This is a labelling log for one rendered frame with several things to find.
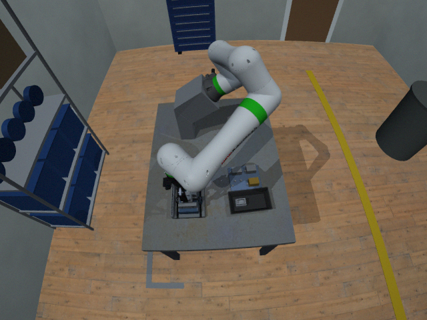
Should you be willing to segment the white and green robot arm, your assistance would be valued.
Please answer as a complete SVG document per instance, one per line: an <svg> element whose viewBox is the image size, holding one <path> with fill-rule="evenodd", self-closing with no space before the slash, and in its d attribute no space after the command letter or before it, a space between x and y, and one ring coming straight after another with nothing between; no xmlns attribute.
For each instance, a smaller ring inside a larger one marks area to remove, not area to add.
<svg viewBox="0 0 427 320"><path fill-rule="evenodd" d="M253 47L244 45L235 48L217 40L209 46L207 54L220 72L216 74L215 69L211 69L211 74L205 75L203 88L207 96L217 102L223 95L242 86L248 95L217 135L194 158L176 143L161 146L157 152L157 162L166 170L164 173L167 177L163 178L165 190L174 187L173 183L179 183L192 193L204 190L226 159L273 113L282 100L280 88Z"/></svg>

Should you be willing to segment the yellow block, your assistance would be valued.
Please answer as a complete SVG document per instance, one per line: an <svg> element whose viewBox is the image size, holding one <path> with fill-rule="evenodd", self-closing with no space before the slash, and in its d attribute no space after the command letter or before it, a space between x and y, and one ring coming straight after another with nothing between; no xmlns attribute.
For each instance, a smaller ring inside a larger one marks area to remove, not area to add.
<svg viewBox="0 0 427 320"><path fill-rule="evenodd" d="M250 185L249 187L259 186L260 182L258 177L248 178Z"/></svg>

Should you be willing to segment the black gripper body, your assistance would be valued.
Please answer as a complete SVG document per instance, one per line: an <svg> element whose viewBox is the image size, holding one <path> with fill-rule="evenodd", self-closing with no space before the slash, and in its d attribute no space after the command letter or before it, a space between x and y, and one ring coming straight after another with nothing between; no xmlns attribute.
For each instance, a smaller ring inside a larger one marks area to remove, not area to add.
<svg viewBox="0 0 427 320"><path fill-rule="evenodd" d="M173 183L173 184L177 187L178 190L179 188L181 188L181 190L183 189L183 187L179 183Z"/></svg>

